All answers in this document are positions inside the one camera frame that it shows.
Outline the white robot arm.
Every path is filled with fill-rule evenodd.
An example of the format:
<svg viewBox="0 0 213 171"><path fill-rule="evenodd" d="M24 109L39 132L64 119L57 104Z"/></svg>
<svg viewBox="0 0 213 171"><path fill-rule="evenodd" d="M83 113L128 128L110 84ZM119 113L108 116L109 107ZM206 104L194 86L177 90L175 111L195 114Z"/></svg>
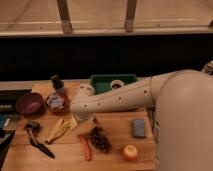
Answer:
<svg viewBox="0 0 213 171"><path fill-rule="evenodd" d="M182 70L96 95L81 85L70 110L78 121L98 112L153 106L157 171L213 171L213 75Z"/></svg>

